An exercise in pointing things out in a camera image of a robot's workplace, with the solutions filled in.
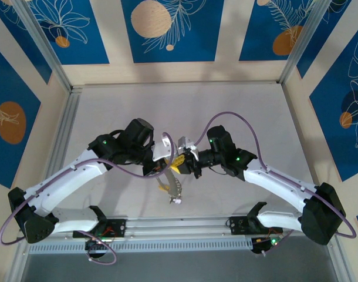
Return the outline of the silver chain necklace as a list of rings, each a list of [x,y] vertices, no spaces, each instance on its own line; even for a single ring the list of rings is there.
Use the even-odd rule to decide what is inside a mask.
[[[168,180],[168,193],[171,197],[179,199],[182,193],[182,185],[180,181],[174,176],[171,170],[164,172],[165,177]]]

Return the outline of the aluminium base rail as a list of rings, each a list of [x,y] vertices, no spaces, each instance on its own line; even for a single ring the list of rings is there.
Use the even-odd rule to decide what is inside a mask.
[[[56,233],[74,232],[74,237],[79,238],[81,231],[88,231],[96,223],[105,219],[64,219],[59,220],[55,217],[33,217],[26,220],[21,230],[30,244],[37,243]],[[183,218],[183,219],[142,219],[127,220],[124,237],[131,234],[138,236],[185,236],[189,234],[231,234],[230,229],[225,225],[227,217],[210,218]],[[283,226],[274,223],[271,227]]]

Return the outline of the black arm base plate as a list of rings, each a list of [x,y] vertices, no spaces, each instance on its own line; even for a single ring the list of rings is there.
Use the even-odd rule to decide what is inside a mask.
[[[123,238],[126,231],[126,219],[105,218],[87,232],[101,239]]]
[[[269,235],[282,234],[280,227],[265,227],[257,219],[247,216],[229,217],[225,224],[232,235]]]

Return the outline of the aluminium side rail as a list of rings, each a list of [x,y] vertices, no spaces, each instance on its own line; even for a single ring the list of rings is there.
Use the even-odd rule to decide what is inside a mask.
[[[342,253],[340,241],[336,236],[330,239],[327,245],[330,259],[336,273],[338,282],[353,282],[352,274],[348,268],[346,257]]]
[[[79,104],[79,95],[79,93],[72,92],[67,99],[51,156],[44,174],[44,179],[47,179],[63,167],[73,122],[75,120]],[[22,240],[16,245],[11,268],[9,269],[3,282],[20,282],[27,261],[29,249],[30,246],[26,240]]]

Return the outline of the aluminium frame post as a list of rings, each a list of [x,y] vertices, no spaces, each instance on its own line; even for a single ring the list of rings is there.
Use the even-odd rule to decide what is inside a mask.
[[[35,18],[28,3],[25,0],[11,0],[20,20],[30,34],[37,48],[50,66],[52,72],[56,75],[59,84],[67,93],[72,92],[72,85],[65,74],[61,62],[55,54],[39,22]]]
[[[288,56],[285,67],[281,72],[278,83],[283,86],[288,82],[290,75],[296,68],[300,58],[306,50],[313,34],[319,26],[332,0],[316,0],[302,31]]]

